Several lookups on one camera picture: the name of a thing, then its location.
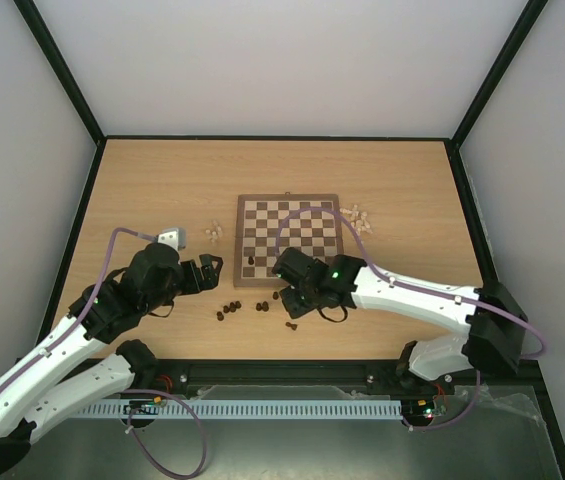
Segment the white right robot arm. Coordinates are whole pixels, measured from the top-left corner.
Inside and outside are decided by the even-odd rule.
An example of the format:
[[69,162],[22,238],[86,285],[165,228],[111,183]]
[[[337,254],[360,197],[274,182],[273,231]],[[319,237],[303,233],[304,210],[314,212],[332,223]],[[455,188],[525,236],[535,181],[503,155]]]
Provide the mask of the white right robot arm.
[[436,284],[343,254],[324,262],[297,248],[284,250],[272,272],[286,284],[280,296],[293,319],[313,311],[364,309],[445,329],[441,337],[411,341],[403,348],[397,375],[409,391],[469,369],[499,377],[518,372],[528,319],[498,281],[482,287]]

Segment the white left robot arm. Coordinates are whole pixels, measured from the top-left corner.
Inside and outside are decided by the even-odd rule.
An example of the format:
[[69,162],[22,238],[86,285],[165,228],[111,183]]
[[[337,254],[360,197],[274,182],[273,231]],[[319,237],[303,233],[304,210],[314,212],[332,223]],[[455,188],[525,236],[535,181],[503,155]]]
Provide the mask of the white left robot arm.
[[73,371],[143,317],[171,308],[178,296],[212,290],[223,261],[203,254],[181,260],[170,245],[151,243],[121,269],[105,270],[48,336],[0,377],[0,475],[65,418],[128,388],[144,389],[158,360],[140,340],[121,343],[93,367]]

